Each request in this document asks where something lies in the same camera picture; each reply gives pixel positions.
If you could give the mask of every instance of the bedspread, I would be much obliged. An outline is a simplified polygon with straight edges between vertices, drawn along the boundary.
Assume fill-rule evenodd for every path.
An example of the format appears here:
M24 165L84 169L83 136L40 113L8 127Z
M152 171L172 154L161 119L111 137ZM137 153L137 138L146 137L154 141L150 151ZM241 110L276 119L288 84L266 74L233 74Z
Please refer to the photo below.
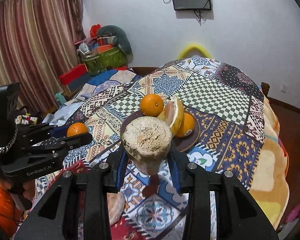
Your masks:
M79 172L87 165L93 167L105 161L119 147L122 121L139 109L141 98L148 93L159 94L165 103L172 95L180 98L201 127L197 144L187 153L190 161L207 171L231 170L276 228L289 198L285 181L287 155L279 144L278 120L247 75L217 60L173 61L135 82L111 87L85 101L68 123L84 122L93 141L69 151L65 169ZM57 174L37 180L43 193ZM149 177L133 163L128 165L121 189L126 205L122 218L111 227L113 239L181 239L188 195L175 191L167 164L159 176L156 194L145 198L142 190L149 184ZM210 200L211 239L215 239L214 192ZM83 239L82 222L79 239Z

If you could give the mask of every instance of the human hand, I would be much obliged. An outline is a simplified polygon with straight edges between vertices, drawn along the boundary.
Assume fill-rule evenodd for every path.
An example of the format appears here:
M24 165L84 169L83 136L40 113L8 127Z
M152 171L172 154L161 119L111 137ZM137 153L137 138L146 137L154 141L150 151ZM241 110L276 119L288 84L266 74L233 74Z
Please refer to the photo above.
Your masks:
M8 191L13 186L12 182L7 181L6 179L0 178L0 188L4 191ZM23 192L23 196L28 200L32 200L35 195L35 182L34 180L27 181L22 184L25 191Z

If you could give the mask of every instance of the metal screw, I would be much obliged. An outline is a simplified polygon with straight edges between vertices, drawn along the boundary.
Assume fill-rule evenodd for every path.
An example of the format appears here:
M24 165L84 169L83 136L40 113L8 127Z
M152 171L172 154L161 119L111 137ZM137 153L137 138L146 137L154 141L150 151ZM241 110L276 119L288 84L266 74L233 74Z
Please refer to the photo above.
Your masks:
M231 171L225 171L225 176L231 178L233 176L233 173Z
M100 163L99 164L99 168L100 169L106 169L106 168L108 168L109 167L109 164L108 163Z
M62 176L64 176L65 178L68 178L71 176L71 174L72 174L71 171L65 171L64 173L62 173Z
M188 163L187 166L188 166L189 169L193 170L193 169L195 169L197 167L197 164L195 164L195 163Z

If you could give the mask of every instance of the yellow arched object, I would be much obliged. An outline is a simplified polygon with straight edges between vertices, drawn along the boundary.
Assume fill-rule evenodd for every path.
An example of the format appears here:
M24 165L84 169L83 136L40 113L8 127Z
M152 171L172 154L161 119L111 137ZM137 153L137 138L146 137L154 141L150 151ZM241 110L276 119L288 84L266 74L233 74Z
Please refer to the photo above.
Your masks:
M191 43L181 51L181 53L178 56L178 59L186 58L186 55L191 50L199 51L202 54L203 57L212 58L210 53L203 46L201 46L200 44L197 44L197 43Z

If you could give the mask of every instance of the red plastic bag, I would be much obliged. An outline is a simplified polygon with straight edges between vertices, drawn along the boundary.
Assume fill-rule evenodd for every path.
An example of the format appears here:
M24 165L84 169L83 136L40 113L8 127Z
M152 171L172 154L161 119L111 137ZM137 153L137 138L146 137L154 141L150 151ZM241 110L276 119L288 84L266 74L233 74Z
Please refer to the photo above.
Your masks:
M97 31L101 28L100 24L92 25L90 29L90 36L94 38L97 35Z

